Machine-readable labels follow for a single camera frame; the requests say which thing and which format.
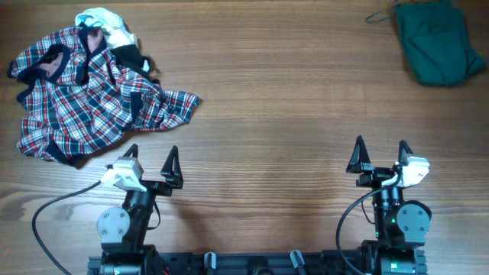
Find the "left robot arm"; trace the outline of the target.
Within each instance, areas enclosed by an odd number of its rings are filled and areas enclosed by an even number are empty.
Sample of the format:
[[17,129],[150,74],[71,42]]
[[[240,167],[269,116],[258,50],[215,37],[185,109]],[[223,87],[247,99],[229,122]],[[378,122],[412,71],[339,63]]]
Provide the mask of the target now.
[[113,164],[107,166],[101,184],[116,186],[126,192],[120,207],[105,210],[97,221],[102,256],[89,259],[88,274],[145,275],[169,274],[170,268],[152,244],[144,239],[150,230],[151,215],[160,210],[158,196],[172,196],[183,188],[179,151],[173,146],[161,168],[163,181],[144,180],[144,170],[138,161],[138,145],[133,144]]

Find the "plaid sleeveless shirt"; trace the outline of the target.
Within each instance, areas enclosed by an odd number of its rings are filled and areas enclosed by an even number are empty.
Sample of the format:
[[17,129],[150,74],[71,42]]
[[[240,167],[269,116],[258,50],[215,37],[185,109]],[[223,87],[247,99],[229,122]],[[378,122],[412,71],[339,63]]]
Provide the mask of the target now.
[[129,57],[108,49],[99,27],[67,27],[43,37],[11,61],[7,75],[27,84],[17,96],[27,115],[18,150],[76,165],[128,131],[166,131],[187,124],[199,97],[162,89]]

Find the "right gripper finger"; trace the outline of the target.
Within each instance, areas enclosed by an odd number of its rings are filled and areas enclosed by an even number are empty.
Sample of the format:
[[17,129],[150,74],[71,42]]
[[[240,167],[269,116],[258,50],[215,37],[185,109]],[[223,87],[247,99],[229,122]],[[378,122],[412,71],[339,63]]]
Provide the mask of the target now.
[[410,149],[410,146],[405,140],[401,140],[399,142],[398,147],[398,159],[394,163],[393,168],[397,167],[405,167],[409,164],[409,157],[413,154],[413,151]]
[[355,148],[348,162],[347,173],[367,173],[373,170],[368,151],[361,135],[357,136]]

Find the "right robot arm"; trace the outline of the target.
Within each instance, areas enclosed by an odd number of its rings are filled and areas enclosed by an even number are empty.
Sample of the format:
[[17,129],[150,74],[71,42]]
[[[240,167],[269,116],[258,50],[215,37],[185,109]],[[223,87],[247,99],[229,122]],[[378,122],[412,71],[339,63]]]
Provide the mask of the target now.
[[[401,140],[398,159],[392,167],[371,163],[362,136],[355,147],[346,172],[358,175],[357,187],[371,191],[353,202],[342,214],[335,241],[342,260],[355,274],[426,274],[426,258],[419,248],[426,243],[432,211],[416,200],[405,200],[403,191],[419,184],[429,173],[429,161],[413,153]],[[357,254],[346,255],[341,246],[341,229],[348,214],[371,198],[375,239],[365,240]]]

